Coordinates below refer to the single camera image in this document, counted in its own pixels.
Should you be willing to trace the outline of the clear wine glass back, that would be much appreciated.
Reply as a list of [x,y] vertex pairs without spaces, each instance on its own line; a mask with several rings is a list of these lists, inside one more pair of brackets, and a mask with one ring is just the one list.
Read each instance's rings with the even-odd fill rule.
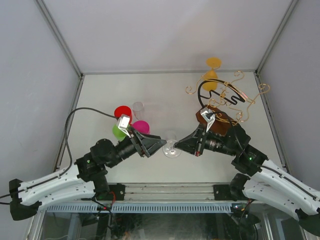
[[176,133],[172,130],[168,130],[165,133],[166,144],[162,147],[163,154],[167,158],[177,158],[181,155],[182,150],[175,148],[175,143],[177,143]]

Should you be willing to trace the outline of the clear wine glass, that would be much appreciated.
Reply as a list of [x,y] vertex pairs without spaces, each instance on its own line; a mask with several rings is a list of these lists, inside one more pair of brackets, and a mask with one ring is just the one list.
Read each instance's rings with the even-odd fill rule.
[[145,107],[144,104],[140,101],[134,102],[132,105],[132,111],[135,118],[139,121],[144,120],[145,118]]
[[167,158],[177,158],[181,155],[182,150],[175,148],[175,143],[177,143],[176,133],[172,130],[168,130],[165,133],[166,144],[162,147],[163,154]]

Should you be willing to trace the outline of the pink wine glass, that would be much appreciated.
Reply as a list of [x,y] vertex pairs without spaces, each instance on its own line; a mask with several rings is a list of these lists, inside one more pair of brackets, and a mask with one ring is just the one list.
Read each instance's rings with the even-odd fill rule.
[[142,134],[149,134],[150,133],[150,126],[144,120],[137,120],[135,121],[132,126]]

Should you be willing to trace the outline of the green wine glass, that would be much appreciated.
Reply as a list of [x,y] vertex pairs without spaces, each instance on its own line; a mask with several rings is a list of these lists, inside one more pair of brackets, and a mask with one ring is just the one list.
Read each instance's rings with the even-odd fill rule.
[[113,126],[112,133],[118,141],[122,141],[127,136],[124,129],[124,127],[119,128],[116,124]]

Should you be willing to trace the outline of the clear wine glass front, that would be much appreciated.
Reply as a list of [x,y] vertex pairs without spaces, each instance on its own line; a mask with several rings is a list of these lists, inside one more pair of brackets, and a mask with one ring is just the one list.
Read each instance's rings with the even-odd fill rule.
[[144,120],[145,118],[145,107],[144,104],[140,101],[134,102],[132,105],[132,111],[135,118],[139,121]]

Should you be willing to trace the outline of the red wine glass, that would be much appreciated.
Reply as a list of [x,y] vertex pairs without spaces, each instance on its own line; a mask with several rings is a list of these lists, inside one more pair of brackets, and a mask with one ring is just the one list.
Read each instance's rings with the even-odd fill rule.
[[121,105],[118,106],[115,110],[114,110],[114,116],[118,119],[120,118],[122,115],[126,115],[130,118],[129,123],[132,122],[133,120],[133,116],[132,116],[132,110],[130,107],[126,106],[126,105]]

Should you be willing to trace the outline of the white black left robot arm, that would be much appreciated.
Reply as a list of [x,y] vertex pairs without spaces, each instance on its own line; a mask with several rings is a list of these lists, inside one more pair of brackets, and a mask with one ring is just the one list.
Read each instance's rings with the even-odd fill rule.
[[110,193],[107,169],[134,154],[149,158],[166,143],[160,136],[130,128],[129,135],[116,145],[103,138],[67,168],[31,181],[13,179],[9,182],[10,215],[14,221],[21,221],[55,204],[93,198],[104,200]]

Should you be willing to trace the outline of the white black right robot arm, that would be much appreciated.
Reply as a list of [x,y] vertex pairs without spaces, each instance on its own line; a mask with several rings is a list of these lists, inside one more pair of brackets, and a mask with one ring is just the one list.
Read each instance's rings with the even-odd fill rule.
[[229,185],[230,195],[263,202],[291,216],[307,232],[320,235],[320,192],[296,179],[264,153],[249,144],[251,138],[239,126],[199,124],[174,147],[199,157],[204,151],[233,156],[238,170]]

